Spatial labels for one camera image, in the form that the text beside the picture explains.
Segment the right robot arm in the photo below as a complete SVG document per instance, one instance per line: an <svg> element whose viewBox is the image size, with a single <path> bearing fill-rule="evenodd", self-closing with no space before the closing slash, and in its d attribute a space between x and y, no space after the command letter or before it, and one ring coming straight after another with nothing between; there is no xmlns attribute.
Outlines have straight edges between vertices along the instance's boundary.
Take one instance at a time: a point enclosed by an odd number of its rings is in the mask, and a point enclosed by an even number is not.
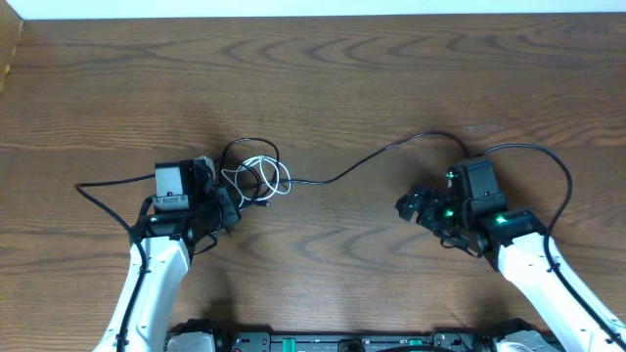
<svg viewBox="0 0 626 352"><path fill-rule="evenodd" d="M547 227L529 209L509 208L488 158L461 160L446 179L444 192L410 189L396 202L400 218L446 247L486 259L522 292L564 350L624 350L624 323L567 264Z"/></svg>

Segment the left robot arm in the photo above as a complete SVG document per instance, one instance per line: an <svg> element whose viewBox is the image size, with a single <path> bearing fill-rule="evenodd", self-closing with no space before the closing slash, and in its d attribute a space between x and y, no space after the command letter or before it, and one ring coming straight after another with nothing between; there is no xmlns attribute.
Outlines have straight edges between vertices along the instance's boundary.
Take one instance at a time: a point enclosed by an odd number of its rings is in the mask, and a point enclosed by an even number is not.
<svg viewBox="0 0 626 352"><path fill-rule="evenodd" d="M213 161L200 156L155 167L156 194L130 227L129 271L97 351L220 351L230 342L210 328L168 327L196 245L241 219Z"/></svg>

